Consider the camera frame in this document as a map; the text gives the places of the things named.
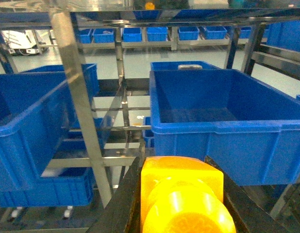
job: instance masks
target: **metal frame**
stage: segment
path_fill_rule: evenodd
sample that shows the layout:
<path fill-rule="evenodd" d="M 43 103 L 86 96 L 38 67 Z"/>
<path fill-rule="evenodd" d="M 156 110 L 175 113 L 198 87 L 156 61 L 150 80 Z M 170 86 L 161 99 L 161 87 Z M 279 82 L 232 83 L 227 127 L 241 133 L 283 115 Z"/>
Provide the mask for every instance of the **metal frame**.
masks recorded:
<path fill-rule="evenodd" d="M 32 2 L 22 1 L 22 5 L 18 6 L 14 2 L 12 16 L 18 16 L 15 11 L 18 9 L 22 12 L 22 9 L 26 9 L 25 12 L 32 12 L 34 14 L 27 14 L 28 17 L 33 17 L 31 20 L 25 21 L 21 17 L 4 17 L 0 15 L 0 31 L 4 29 L 19 30 L 19 29 L 50 29 L 53 28 L 55 37 L 57 39 L 57 45 L 40 45 L 39 48 L 55 47 L 57 46 L 64 64 L 65 73 L 69 83 L 69 88 L 75 104 L 77 116 L 81 125 L 81 131 L 86 144 L 87 154 L 84 158 L 55 158 L 53 159 L 49 167 L 76 167 L 76 166 L 91 166 L 93 167 L 98 190 L 100 193 L 101 201 L 103 206 L 106 206 L 109 202 L 112 190 L 108 182 L 106 167 L 109 166 L 129 166 L 134 157 L 144 157 L 152 155 L 153 151 L 145 150 L 144 143 L 142 140 L 141 130 L 148 129 L 149 127 L 136 127 L 130 126 L 129 123 L 129 111 L 140 110 L 145 108 L 129 108 L 127 96 L 143 96 L 149 94 L 149 80 L 148 79 L 126 79 L 123 65 L 123 49 L 124 48 L 136 48 L 137 43 L 125 43 L 121 40 L 120 28 L 123 27 L 153 27 L 153 26 L 168 26 L 171 27 L 170 41 L 168 42 L 149 42 L 143 33 L 143 42 L 139 45 L 142 47 L 157 47 L 157 46 L 168 46 L 172 50 L 176 50 L 178 46 L 202 46 L 202 45 L 228 45 L 228 53 L 225 62 L 225 67 L 231 68 L 233 66 L 233 59 L 236 51 L 238 42 L 247 43 L 246 45 L 246 56 L 242 70 L 248 74 L 252 72 L 255 62 L 260 64 L 273 67 L 274 69 L 281 69 L 283 67 L 275 66 L 274 62 L 270 60 L 270 56 L 265 54 L 278 56 L 278 50 L 273 48 L 265 48 L 260 46 L 262 41 L 262 35 L 266 23 L 280 22 L 287 20 L 300 19 L 300 9 L 251 9 L 250 11 L 243 11 L 242 9 L 221 9 L 217 10 L 216 15 L 207 15 L 201 18 L 184 18 L 174 20 L 173 17 L 179 13 L 179 10 L 161 11 L 160 17 L 155 19 L 138 20 L 132 14 L 131 11 L 121 11 L 121 9 L 132 10 L 132 6 L 129 1 L 123 5 L 123 7 L 115 7 L 115 10 L 102 7 L 98 8 L 82 8 L 78 5 L 71 5 L 72 1 L 66 4 L 66 1 L 62 0 L 45 0 L 41 1 L 41 5 L 38 8 L 31 6 Z M 98 19 L 96 14 L 88 16 L 87 13 L 98 12 Z M 85 16 L 87 20 L 80 20 L 80 16 Z M 249 40 L 239 40 L 239 30 L 236 29 L 239 26 L 253 25 Z M 235 26 L 233 36 L 224 40 L 213 40 L 213 41 L 179 41 L 177 27 L 179 26 L 208 26 L 208 25 L 231 25 Z M 84 63 L 84 57 L 82 50 L 91 48 L 91 46 L 103 46 L 100 44 L 84 45 L 77 43 L 75 38 L 75 31 L 79 28 L 115 28 L 116 37 L 115 43 L 105 44 L 106 48 L 115 48 L 116 50 L 116 61 L 118 78 L 117 80 L 101 80 L 100 87 L 101 92 L 99 97 L 114 97 L 113 103 L 109 109 L 91 109 L 89 99 L 87 97 L 84 76 L 82 73 L 81 65 Z M 297 58 L 288 52 L 280 52 L 280 56 L 283 59 L 289 59 L 289 61 L 297 64 L 296 67 L 300 68 L 300 55 Z M 8 54 L 4 41 L 0 36 L 0 62 L 6 73 L 17 73 L 17 69 Z M 293 71 L 283 70 L 283 72 L 289 72 L 292 75 L 298 76 L 300 73 Z M 124 127 L 110 127 L 104 129 L 96 129 L 92 117 L 93 111 L 106 111 L 108 116 L 113 119 L 117 116 L 118 111 L 122 111 L 124 118 Z M 109 143 L 123 142 L 126 144 L 125 149 L 116 152 L 115 150 L 101 150 L 98 144 L 97 130 L 108 130 L 110 131 Z M 132 142 L 141 142 L 141 146 L 138 149 L 138 153 L 135 150 L 129 149 L 129 144 Z M 9 216 L 9 211 L 4 210 L 3 214 L 0 214 L 0 219 L 3 222 L 1 232 L 14 230 L 22 230 L 23 232 L 36 232 L 34 225 L 28 224 L 27 226 L 6 223 L 5 219 Z M 41 229 L 46 232 L 84 232 L 86 227 L 82 224 L 77 225 L 77 229 L 67 228 L 48 228 Z"/>
<path fill-rule="evenodd" d="M 245 45 L 248 43 L 249 39 L 238 39 L 236 45 Z M 207 40 L 201 34 L 198 40 L 179 40 L 178 35 L 178 27 L 171 27 L 171 31 L 168 31 L 167 41 L 148 41 L 146 27 L 142 28 L 142 41 L 141 42 L 124 42 L 122 41 L 123 49 L 134 49 L 134 48 L 170 48 L 172 51 L 177 50 L 177 48 L 181 47 L 196 47 L 196 46 L 228 46 L 230 44 L 229 36 L 226 36 L 224 39 L 215 39 L 215 40 Z M 92 39 L 92 43 L 90 44 L 78 44 L 79 47 L 83 49 L 115 49 L 115 43 L 95 43 L 94 39 Z M 38 45 L 37 46 L 40 53 L 41 48 L 48 47 L 56 47 L 56 45 L 51 40 L 51 44 Z"/>

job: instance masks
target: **yellow cylinder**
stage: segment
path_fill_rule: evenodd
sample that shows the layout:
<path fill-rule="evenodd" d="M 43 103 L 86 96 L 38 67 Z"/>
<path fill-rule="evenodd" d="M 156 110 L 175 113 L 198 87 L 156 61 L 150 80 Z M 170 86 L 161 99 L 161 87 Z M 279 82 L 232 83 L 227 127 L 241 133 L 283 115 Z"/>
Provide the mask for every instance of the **yellow cylinder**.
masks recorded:
<path fill-rule="evenodd" d="M 222 203 L 223 174 L 192 158 L 147 158 L 141 172 L 142 233 L 236 233 Z"/>

